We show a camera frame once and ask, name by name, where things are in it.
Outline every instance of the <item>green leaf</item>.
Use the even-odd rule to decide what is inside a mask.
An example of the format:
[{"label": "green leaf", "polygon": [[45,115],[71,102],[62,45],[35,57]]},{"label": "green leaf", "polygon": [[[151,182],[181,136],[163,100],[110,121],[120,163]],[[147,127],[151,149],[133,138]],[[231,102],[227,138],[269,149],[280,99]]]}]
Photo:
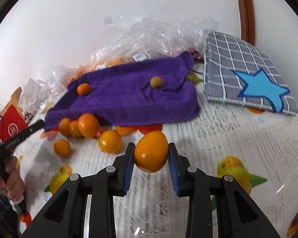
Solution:
[{"label": "green leaf", "polygon": [[199,84],[203,80],[193,72],[189,72],[186,74],[186,80],[193,83],[194,85]]},{"label": "green leaf", "polygon": [[250,175],[250,183],[252,184],[252,188],[254,188],[257,185],[263,184],[267,181],[268,179],[264,177],[257,176],[257,175]]},{"label": "green leaf", "polygon": [[211,210],[216,210],[215,196],[211,198]]}]

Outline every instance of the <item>purple fabric tray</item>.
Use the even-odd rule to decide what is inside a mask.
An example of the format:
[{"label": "purple fabric tray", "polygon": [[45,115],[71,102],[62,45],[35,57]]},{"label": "purple fabric tray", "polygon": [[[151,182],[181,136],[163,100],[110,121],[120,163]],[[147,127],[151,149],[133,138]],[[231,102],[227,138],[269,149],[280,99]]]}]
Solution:
[{"label": "purple fabric tray", "polygon": [[[140,126],[195,118],[200,107],[192,83],[185,75],[193,67],[190,53],[178,57],[145,60],[87,73],[68,85],[67,93],[48,111],[45,130],[61,119],[78,119],[83,113],[97,116],[101,125]],[[150,79],[159,76],[162,89],[152,89]],[[89,83],[85,97],[76,88]]]}]

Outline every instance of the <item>red bag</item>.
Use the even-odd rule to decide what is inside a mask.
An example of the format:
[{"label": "red bag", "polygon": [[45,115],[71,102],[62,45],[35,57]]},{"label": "red bag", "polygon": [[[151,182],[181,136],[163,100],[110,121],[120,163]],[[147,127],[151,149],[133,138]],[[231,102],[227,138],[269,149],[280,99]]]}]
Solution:
[{"label": "red bag", "polygon": [[25,123],[22,116],[19,115],[15,107],[11,105],[0,121],[0,140],[5,142],[27,127],[28,125]]}]

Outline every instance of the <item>brown wood trim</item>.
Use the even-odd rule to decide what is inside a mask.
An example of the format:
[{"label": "brown wood trim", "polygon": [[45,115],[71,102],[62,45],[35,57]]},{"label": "brown wood trim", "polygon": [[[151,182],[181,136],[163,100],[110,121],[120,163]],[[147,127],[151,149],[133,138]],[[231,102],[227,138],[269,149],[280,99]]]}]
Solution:
[{"label": "brown wood trim", "polygon": [[241,37],[255,45],[255,15],[253,0],[238,0],[241,21]]}]

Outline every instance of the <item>dark sleeve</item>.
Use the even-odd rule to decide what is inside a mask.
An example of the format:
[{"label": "dark sleeve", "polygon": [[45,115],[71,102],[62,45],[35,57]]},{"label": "dark sleeve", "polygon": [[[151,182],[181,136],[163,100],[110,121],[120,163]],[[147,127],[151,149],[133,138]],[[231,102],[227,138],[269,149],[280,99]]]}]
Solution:
[{"label": "dark sleeve", "polygon": [[18,215],[7,197],[0,194],[0,220],[13,238],[18,238]]}]

